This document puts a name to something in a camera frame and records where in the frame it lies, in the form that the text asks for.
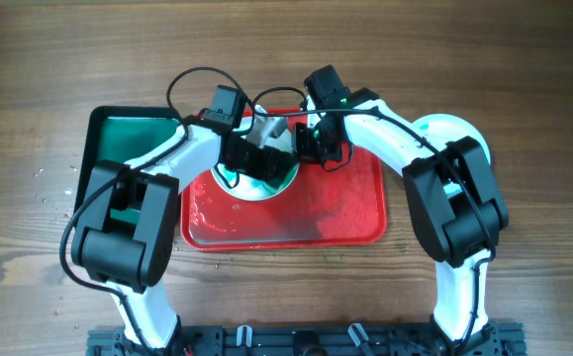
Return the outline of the white plate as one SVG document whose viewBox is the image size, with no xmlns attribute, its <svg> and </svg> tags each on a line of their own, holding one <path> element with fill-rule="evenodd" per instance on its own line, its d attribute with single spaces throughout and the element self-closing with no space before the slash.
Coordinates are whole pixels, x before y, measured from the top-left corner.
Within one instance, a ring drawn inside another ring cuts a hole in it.
<svg viewBox="0 0 573 356">
<path fill-rule="evenodd" d="M 413 129 L 425 138 L 438 151 L 443 151 L 449 142 L 458 141 L 470 136 L 477 140 L 487 158 L 489 167 L 492 167 L 492 157 L 487 141 L 482 134 L 465 120 L 449 114 L 429 114 L 412 122 Z M 405 151 L 404 163 L 398 163 L 399 171 L 417 158 L 430 158 L 433 152 L 421 145 L 414 138 L 403 145 Z"/>
<path fill-rule="evenodd" d="M 287 141 L 287 146 L 277 148 L 279 150 L 293 154 L 291 138 Z M 294 181 L 300 168 L 300 163 L 282 180 L 276 182 L 263 182 L 246 175 L 229 171 L 222 163 L 212 168 L 211 172 L 217 184 L 229 195 L 244 201 L 262 201 L 279 195 L 288 188 Z"/>
</svg>

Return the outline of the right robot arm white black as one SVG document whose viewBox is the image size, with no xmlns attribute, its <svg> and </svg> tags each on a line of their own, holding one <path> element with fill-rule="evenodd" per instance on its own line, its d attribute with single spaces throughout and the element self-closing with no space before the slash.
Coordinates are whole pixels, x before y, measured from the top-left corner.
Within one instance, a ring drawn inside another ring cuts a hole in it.
<svg viewBox="0 0 573 356">
<path fill-rule="evenodd" d="M 298 147 L 323 162 L 335 147 L 363 148 L 403 180 L 415 236 L 435 263 L 430 330 L 453 355 L 485 341 L 486 274 L 508 211 L 484 137 L 463 119 L 433 114 L 409 122 L 373 91 L 307 85 L 302 109 L 314 125 Z"/>
</svg>

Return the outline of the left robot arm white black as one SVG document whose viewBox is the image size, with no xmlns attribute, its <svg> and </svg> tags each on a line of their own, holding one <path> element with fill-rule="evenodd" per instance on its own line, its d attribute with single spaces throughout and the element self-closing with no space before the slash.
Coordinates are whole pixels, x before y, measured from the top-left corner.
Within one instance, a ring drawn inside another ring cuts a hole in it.
<svg viewBox="0 0 573 356">
<path fill-rule="evenodd" d="M 179 199 L 202 173 L 219 165 L 279 188 L 297 162 L 288 122 L 257 115 L 207 113 L 184 120 L 162 108 L 134 117 L 89 122 L 74 213 L 63 233 L 59 261 L 85 269 L 83 286 L 111 294 L 124 328 L 90 345 L 130 355 L 180 355 L 190 349 L 168 302 L 168 266 Z"/>
</svg>

